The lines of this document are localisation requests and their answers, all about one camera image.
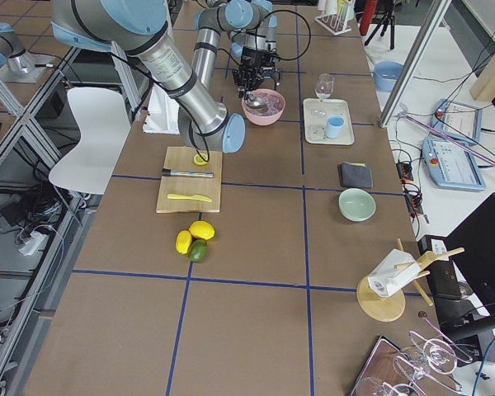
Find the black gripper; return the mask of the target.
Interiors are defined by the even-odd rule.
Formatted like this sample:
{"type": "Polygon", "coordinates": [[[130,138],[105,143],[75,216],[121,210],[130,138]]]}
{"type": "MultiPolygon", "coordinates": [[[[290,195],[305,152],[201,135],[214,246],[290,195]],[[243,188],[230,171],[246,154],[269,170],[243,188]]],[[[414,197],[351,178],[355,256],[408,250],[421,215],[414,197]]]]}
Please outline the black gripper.
{"type": "Polygon", "coordinates": [[[275,51],[264,49],[256,51],[255,76],[257,78],[273,78],[274,90],[276,90],[282,82],[282,69],[277,66],[280,59],[280,56],[275,51]]]}
{"type": "Polygon", "coordinates": [[[240,64],[233,71],[233,80],[239,89],[258,89],[263,81],[263,49],[242,48],[240,64]]]}

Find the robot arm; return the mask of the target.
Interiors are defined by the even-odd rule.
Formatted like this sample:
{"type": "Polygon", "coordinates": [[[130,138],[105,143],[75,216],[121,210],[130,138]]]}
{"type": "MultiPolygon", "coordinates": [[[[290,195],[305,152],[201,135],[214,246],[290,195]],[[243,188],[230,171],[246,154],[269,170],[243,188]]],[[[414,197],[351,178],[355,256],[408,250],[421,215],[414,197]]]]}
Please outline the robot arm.
{"type": "Polygon", "coordinates": [[[198,41],[191,62],[167,33],[162,1],[54,1],[52,28],[57,40],[80,49],[109,52],[118,44],[178,103],[178,129],[187,145],[235,153],[243,145],[245,121],[208,91],[220,35],[252,30],[272,9],[268,1],[210,1],[196,18],[198,41]]]}
{"type": "Polygon", "coordinates": [[[198,30],[192,68],[208,87],[223,33],[230,39],[230,55],[238,61],[234,84],[242,98],[266,80],[281,84],[276,48],[276,15],[270,1],[208,1],[195,18],[198,30]]]}

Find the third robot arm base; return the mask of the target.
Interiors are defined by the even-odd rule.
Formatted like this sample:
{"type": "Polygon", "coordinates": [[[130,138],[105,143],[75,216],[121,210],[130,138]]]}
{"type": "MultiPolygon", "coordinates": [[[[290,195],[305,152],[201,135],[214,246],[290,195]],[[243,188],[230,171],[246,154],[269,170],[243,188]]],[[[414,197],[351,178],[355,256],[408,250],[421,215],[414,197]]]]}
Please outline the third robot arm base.
{"type": "Polygon", "coordinates": [[[0,78],[5,83],[36,83],[42,68],[35,56],[22,44],[15,30],[0,22],[0,78]]]}

